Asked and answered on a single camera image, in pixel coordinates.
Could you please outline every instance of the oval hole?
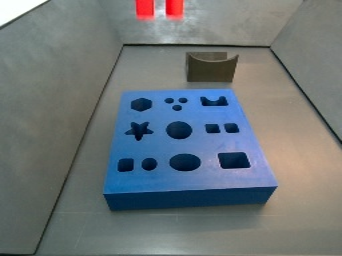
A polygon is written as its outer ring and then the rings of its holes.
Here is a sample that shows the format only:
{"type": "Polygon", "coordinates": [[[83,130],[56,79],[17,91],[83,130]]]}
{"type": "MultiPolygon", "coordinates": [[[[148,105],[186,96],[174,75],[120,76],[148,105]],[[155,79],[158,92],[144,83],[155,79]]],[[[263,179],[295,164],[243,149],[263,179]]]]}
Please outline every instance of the oval hole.
{"type": "Polygon", "coordinates": [[[170,166],[180,172],[194,171],[200,166],[200,159],[191,154],[179,154],[170,159],[170,166]]]}

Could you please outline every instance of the rectangular hole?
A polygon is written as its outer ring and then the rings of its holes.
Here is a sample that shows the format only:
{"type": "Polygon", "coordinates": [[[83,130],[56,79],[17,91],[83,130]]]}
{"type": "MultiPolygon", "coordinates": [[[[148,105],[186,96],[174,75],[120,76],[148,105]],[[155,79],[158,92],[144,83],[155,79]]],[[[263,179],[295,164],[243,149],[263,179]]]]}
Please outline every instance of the rectangular hole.
{"type": "Polygon", "coordinates": [[[234,123],[227,123],[225,124],[225,130],[227,133],[238,133],[239,132],[239,127],[234,123]]]}
{"type": "Polygon", "coordinates": [[[134,159],[123,158],[118,163],[118,171],[119,172],[131,172],[134,170],[134,159]]]}
{"type": "Polygon", "coordinates": [[[220,133],[218,124],[206,124],[207,133],[220,133]]]}
{"type": "Polygon", "coordinates": [[[246,153],[219,153],[219,164],[222,169],[242,169],[250,168],[251,164],[246,153]]]}

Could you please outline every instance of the shape sorter board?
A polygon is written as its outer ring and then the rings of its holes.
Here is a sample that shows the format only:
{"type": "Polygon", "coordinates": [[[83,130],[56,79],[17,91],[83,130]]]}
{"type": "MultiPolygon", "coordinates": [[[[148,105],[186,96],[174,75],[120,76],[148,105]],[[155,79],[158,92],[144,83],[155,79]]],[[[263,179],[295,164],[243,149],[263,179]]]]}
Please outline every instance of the shape sorter board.
{"type": "Polygon", "coordinates": [[[278,186],[233,90],[122,95],[111,210],[266,203],[278,186]]]}

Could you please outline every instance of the curved gray block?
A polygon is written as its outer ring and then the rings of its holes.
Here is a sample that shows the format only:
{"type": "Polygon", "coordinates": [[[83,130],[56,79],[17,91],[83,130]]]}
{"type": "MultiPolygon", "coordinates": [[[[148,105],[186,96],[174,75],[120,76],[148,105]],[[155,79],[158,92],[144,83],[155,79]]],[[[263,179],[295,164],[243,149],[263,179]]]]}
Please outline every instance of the curved gray block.
{"type": "Polygon", "coordinates": [[[239,55],[227,59],[226,52],[187,53],[188,82],[231,82],[239,55]]]}

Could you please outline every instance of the circular hole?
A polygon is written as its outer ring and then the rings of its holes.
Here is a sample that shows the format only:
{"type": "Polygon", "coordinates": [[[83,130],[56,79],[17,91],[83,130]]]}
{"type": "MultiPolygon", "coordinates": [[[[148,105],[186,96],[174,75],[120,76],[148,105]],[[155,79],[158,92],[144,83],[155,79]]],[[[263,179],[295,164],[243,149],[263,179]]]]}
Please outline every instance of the circular hole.
{"type": "Polygon", "coordinates": [[[180,103],[187,103],[187,98],[179,98],[178,100],[180,103]]]}
{"type": "Polygon", "coordinates": [[[170,166],[180,172],[194,171],[200,166],[200,159],[191,154],[179,154],[170,159],[170,166]]]}
{"type": "Polygon", "coordinates": [[[175,105],[175,106],[172,107],[172,109],[174,109],[175,111],[179,111],[179,110],[182,110],[182,106],[175,105]]]}
{"type": "Polygon", "coordinates": [[[174,103],[174,99],[172,98],[167,98],[166,99],[166,103],[168,103],[168,104],[174,103]]]}
{"type": "Polygon", "coordinates": [[[192,128],[187,123],[178,121],[167,126],[166,132],[171,138],[182,140],[191,135],[192,128]]]}
{"type": "Polygon", "coordinates": [[[154,158],[146,158],[142,163],[142,167],[147,171],[152,171],[155,169],[156,165],[158,165],[156,160],[154,158]]]}

